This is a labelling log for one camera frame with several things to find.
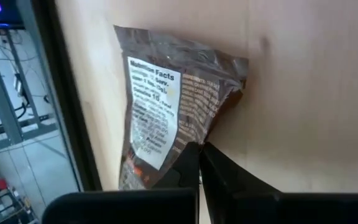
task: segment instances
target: brown snack bag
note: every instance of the brown snack bag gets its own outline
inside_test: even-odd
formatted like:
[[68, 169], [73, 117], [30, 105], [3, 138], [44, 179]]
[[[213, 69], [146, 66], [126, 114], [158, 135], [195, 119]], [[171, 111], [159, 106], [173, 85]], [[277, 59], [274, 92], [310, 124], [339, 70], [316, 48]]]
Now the brown snack bag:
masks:
[[188, 142], [204, 143], [218, 113], [236, 104], [248, 60], [165, 34], [114, 28], [127, 92], [119, 188], [149, 189]]

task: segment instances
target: light wood surface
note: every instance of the light wood surface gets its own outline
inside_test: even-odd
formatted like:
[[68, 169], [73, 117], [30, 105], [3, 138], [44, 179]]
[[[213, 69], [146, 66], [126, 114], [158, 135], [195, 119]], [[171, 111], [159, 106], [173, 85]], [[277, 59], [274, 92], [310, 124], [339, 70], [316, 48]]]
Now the light wood surface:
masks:
[[105, 189], [116, 189], [126, 105], [113, 24], [251, 61], [210, 141], [282, 191], [358, 192], [358, 1], [57, 1]]

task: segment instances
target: white label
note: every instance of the white label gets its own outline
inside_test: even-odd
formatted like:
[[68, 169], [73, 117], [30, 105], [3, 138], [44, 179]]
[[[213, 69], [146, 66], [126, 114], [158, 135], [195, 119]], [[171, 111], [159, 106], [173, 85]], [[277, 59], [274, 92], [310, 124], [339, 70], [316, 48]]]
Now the white label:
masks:
[[179, 72], [128, 57], [132, 86], [130, 142], [136, 156], [159, 170], [178, 131]]

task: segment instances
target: floor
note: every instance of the floor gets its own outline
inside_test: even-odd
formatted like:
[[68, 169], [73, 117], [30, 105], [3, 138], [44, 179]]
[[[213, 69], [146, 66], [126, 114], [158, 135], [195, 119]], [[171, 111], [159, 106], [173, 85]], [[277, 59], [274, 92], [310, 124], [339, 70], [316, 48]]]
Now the floor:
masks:
[[58, 131], [0, 150], [0, 175], [28, 196], [39, 218], [54, 199], [78, 191]]

